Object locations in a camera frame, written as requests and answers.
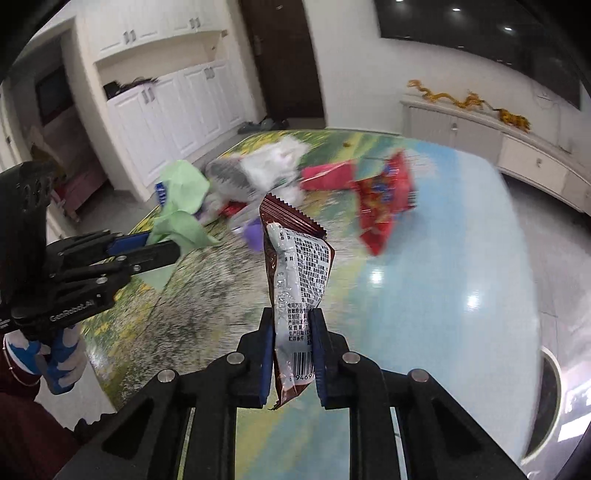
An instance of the cabinet door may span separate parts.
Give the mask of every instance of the cabinet door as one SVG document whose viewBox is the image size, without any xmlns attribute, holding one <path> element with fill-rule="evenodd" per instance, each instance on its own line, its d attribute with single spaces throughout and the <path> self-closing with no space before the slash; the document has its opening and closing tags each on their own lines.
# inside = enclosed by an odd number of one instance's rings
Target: cabinet door
<svg viewBox="0 0 591 480">
<path fill-rule="evenodd" d="M 158 0 L 130 1 L 128 24 L 132 46 L 161 38 L 163 36 L 163 4 Z"/>
<path fill-rule="evenodd" d="M 181 158 L 186 158 L 203 145 L 201 122 L 190 111 L 192 102 L 187 102 L 181 87 L 181 76 L 170 73 L 158 79 L 151 87 L 162 111 L 162 121 L 170 131 L 170 138 Z"/>
<path fill-rule="evenodd" d="M 236 93 L 227 63 L 212 66 L 210 87 L 214 93 L 218 110 L 223 116 L 223 127 L 227 131 L 242 122 L 242 104 Z"/>
<path fill-rule="evenodd" d="M 557 195 L 562 194 L 569 172 L 565 166 L 540 150 L 507 136 L 503 139 L 498 166 Z"/>
<path fill-rule="evenodd" d="M 191 0 L 198 30 L 218 30 L 215 0 Z"/>
<path fill-rule="evenodd" d="M 411 137 L 446 147 L 452 146 L 451 115 L 414 107 L 408 110 L 408 131 Z"/>
<path fill-rule="evenodd" d="M 584 210 L 588 189 L 589 184 L 576 173 L 570 171 L 567 173 L 566 180 L 564 181 L 561 196 L 578 209 Z"/>
<path fill-rule="evenodd" d="M 203 125 L 205 143 L 222 133 L 222 119 L 206 75 L 207 65 L 199 65 L 180 72 L 186 91 L 193 102 L 193 110 Z"/>
<path fill-rule="evenodd" d="M 456 126 L 452 124 L 452 131 L 456 128 L 456 135 L 452 147 L 478 155 L 496 165 L 503 144 L 502 133 L 464 118 L 454 118 L 454 123 Z"/>
<path fill-rule="evenodd" d="M 177 0 L 168 4 L 164 14 L 168 35 L 183 35 L 196 28 L 195 13 L 189 0 Z"/>
<path fill-rule="evenodd" d="M 143 86 L 107 102 L 111 120 L 140 179 L 149 186 L 166 164 L 169 152 L 163 134 L 155 128 L 153 109 Z"/>
<path fill-rule="evenodd" d="M 129 0 L 86 2 L 86 31 L 97 59 L 121 51 L 131 43 L 128 13 Z"/>
</svg>

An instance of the red sleeve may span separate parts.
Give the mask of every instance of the red sleeve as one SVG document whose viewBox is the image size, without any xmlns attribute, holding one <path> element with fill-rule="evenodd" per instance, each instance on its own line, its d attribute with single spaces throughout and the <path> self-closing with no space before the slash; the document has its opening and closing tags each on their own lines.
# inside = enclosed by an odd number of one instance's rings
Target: red sleeve
<svg viewBox="0 0 591 480">
<path fill-rule="evenodd" d="M 0 425 L 0 471 L 8 478 L 51 480 L 79 448 L 72 432 L 28 398 L 0 393 Z"/>
<path fill-rule="evenodd" d="M 39 376 L 24 372 L 12 361 L 8 352 L 4 350 L 4 335 L 0 337 L 0 346 L 2 347 L 2 352 L 0 353 L 0 393 L 8 393 L 16 397 L 34 400 L 39 393 L 39 382 L 37 382 Z M 32 386 L 26 387 L 22 385 L 14 378 L 13 373 L 22 383 Z"/>
</svg>

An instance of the barcode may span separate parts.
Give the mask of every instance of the barcode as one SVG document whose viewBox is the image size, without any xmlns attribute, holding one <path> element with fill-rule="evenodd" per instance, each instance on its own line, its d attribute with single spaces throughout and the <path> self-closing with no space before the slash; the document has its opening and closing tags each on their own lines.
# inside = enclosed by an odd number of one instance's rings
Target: barcode
<svg viewBox="0 0 591 480">
<path fill-rule="evenodd" d="M 309 380 L 314 375 L 312 352 L 296 352 L 293 355 L 294 380 Z"/>
</svg>

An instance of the metal screw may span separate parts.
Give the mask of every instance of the metal screw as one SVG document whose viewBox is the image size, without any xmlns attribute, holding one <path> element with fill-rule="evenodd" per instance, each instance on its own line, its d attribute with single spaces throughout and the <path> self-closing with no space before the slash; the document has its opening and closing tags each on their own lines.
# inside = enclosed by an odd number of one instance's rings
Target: metal screw
<svg viewBox="0 0 591 480">
<path fill-rule="evenodd" d="M 165 370 L 161 370 L 160 372 L 158 372 L 157 378 L 160 383 L 169 383 L 172 382 L 172 380 L 174 380 L 175 376 L 176 374 L 174 373 L 174 370 L 167 368 Z"/>
<path fill-rule="evenodd" d="M 415 382 L 425 383 L 429 380 L 429 374 L 422 368 L 415 368 L 410 372 L 410 376 Z"/>
<path fill-rule="evenodd" d="M 361 357 L 358 353 L 355 352 L 347 352 L 343 353 L 343 362 L 346 364 L 358 364 L 361 360 Z"/>
<path fill-rule="evenodd" d="M 232 352 L 226 357 L 226 360 L 230 365 L 240 365 L 244 361 L 244 355 L 240 352 Z"/>
</svg>

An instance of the red snack bag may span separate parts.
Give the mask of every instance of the red snack bag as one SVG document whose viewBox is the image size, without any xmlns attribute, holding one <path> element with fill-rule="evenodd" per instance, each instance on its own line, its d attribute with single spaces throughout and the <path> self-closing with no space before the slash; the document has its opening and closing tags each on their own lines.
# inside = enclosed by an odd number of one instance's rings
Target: red snack bag
<svg viewBox="0 0 591 480">
<path fill-rule="evenodd" d="M 353 187 L 353 164 L 350 160 L 306 167 L 301 171 L 303 190 L 346 190 Z"/>
<path fill-rule="evenodd" d="M 355 186 L 361 240 L 373 255 L 379 255 L 394 228 L 394 215 L 415 206 L 416 192 L 404 153 L 397 152 L 379 175 L 356 181 Z"/>
</svg>

